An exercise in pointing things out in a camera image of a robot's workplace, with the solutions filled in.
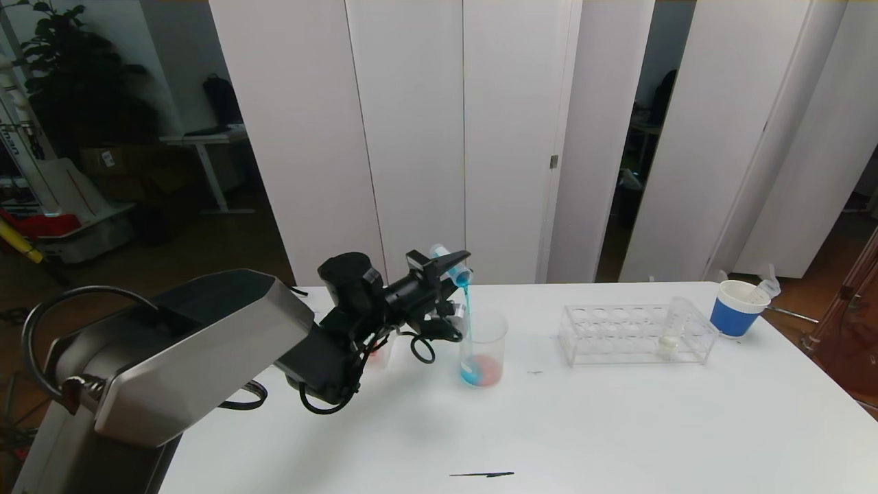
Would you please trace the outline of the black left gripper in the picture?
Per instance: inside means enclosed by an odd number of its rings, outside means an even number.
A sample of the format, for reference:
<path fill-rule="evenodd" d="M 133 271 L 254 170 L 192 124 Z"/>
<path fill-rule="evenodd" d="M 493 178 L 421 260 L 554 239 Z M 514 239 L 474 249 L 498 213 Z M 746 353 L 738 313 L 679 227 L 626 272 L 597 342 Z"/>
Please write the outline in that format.
<path fill-rule="evenodd" d="M 392 314 L 426 315 L 458 290 L 449 277 L 471 277 L 466 265 L 469 250 L 431 250 L 426 257 L 417 250 L 407 253 L 408 273 L 385 288 L 385 302 Z M 443 278 L 439 266 L 449 276 Z"/>

